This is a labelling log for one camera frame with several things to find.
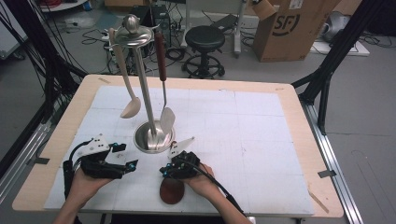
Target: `black cable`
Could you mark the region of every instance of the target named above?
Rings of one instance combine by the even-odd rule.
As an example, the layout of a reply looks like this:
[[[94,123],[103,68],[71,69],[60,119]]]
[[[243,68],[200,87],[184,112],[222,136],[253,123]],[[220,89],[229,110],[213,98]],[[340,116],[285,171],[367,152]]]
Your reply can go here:
[[[178,61],[181,61],[184,59],[185,53],[186,53],[186,50],[184,50],[184,49],[168,49],[165,52],[165,57],[170,60],[178,62]]]
[[[381,40],[378,39],[378,37],[380,36],[387,37],[389,44],[380,44]],[[366,42],[367,44],[376,45],[385,49],[396,48],[396,45],[393,45],[392,40],[388,35],[374,35],[374,34],[363,33],[360,40]]]
[[[225,194],[226,199],[242,214],[245,216],[244,211],[241,209],[239,204],[236,202],[236,200],[233,198],[233,196],[225,189],[219,181],[216,180],[213,175],[211,175],[208,171],[204,172],[199,166],[195,165],[194,163],[191,163],[189,161],[185,161],[183,159],[180,159],[181,161],[187,163],[188,165],[192,166],[195,170],[197,170],[199,173],[202,175],[206,176],[210,181],[212,181],[215,185],[217,185],[221,191]]]
[[[202,13],[204,13],[204,15],[212,22],[215,23],[214,21],[212,21],[212,19],[202,10]]]
[[[101,42],[104,42],[104,43],[107,43],[107,42],[108,42],[108,41],[105,41],[105,40],[103,40],[103,39],[99,39],[99,38],[95,38],[95,37],[91,37],[91,36],[88,36],[88,35],[87,35],[87,34],[90,34],[90,33],[92,33],[92,32],[95,32],[95,31],[99,32],[99,33],[102,34],[102,35],[104,34],[104,33],[100,32],[100,30],[98,30],[98,29],[94,29],[94,30],[85,32],[84,34],[82,34],[82,36],[85,37],[86,39],[84,39],[83,41],[81,41],[81,44],[83,44],[83,45],[91,45],[91,44],[94,44],[94,43],[96,43],[96,42],[98,42],[98,41],[101,41]]]
[[[75,148],[73,148],[72,152],[70,153],[69,160],[72,161],[72,160],[73,160],[73,156],[74,156],[74,154],[76,153],[76,151],[77,151],[80,147],[82,147],[82,146],[87,146],[91,141],[92,141],[92,139],[89,140],[89,141],[80,143],[80,144],[78,144]]]

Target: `cardboard box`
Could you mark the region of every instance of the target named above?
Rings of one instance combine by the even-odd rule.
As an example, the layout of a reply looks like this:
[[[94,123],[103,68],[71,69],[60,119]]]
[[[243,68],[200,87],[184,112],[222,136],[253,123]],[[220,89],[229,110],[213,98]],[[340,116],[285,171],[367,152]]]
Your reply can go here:
[[[105,0],[107,7],[149,6],[150,4],[150,0]]]
[[[253,51],[260,62],[303,60],[340,0],[262,0]]]

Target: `stool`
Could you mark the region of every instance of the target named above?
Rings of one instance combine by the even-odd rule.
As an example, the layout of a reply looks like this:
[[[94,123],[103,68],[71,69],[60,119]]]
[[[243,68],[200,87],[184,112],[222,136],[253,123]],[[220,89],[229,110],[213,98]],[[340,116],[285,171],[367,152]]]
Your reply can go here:
[[[187,71],[190,74],[189,77],[211,77],[212,79],[213,76],[217,74],[221,77],[225,74],[224,67],[220,64],[219,60],[207,55],[209,52],[219,50],[225,42],[224,34],[219,28],[212,26],[196,26],[186,33],[185,39],[186,43],[193,51],[197,50],[201,54],[191,56],[184,62],[181,66],[182,71]],[[195,63],[193,61],[195,58],[201,58],[201,62]]]

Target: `floor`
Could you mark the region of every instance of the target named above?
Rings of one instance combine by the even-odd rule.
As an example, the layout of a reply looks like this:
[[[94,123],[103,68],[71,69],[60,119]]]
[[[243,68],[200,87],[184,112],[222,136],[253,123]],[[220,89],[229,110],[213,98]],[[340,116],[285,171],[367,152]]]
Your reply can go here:
[[[104,9],[91,12],[96,27],[117,27],[118,18],[109,16]],[[108,72],[106,51],[102,42],[83,45],[84,33],[93,30],[74,29],[63,33],[67,49],[90,73]],[[101,37],[99,33],[91,36]],[[386,37],[380,37],[384,44]],[[325,58],[310,53],[304,61],[259,63],[251,48],[243,46],[239,58],[232,54],[233,39],[227,36],[223,53],[214,53],[226,73],[222,80],[291,83],[314,72]],[[346,182],[365,223],[394,223],[396,220],[396,135],[393,119],[396,111],[396,48],[381,48],[363,43],[369,57],[347,56],[336,70],[330,89],[326,130],[334,153],[344,172]],[[156,64],[145,59],[149,69]],[[187,77],[181,63],[168,66],[169,77]],[[157,71],[148,76],[158,76]],[[15,142],[23,128],[44,101],[43,91],[29,60],[9,58],[0,61],[0,159]],[[29,174],[26,166],[12,191],[0,202],[0,223],[50,223],[55,213],[25,213],[14,211],[13,198]],[[85,223],[99,223],[100,216],[81,215]],[[291,218],[258,217],[257,223],[294,223]],[[340,218],[307,218],[304,223],[348,223]]]

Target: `hand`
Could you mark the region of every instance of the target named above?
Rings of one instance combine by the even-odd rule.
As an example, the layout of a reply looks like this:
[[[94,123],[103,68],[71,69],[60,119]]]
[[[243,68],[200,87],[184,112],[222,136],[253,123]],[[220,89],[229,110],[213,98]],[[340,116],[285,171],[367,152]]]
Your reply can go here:
[[[113,179],[92,178],[85,175],[81,169],[77,169],[67,199],[70,198],[75,204],[80,204],[82,207],[102,186],[112,180]]]
[[[52,224],[73,224],[80,208],[93,197],[96,192],[112,179],[95,179],[84,174],[81,169],[76,170],[73,184],[66,202]]]
[[[215,177],[212,168],[210,166],[201,163],[199,167],[203,171],[207,171],[208,174]],[[183,179],[182,181],[188,184],[195,191],[195,193],[205,198],[220,193],[218,186],[214,184],[209,178],[207,178],[205,175],[202,174],[198,174],[193,178]]]

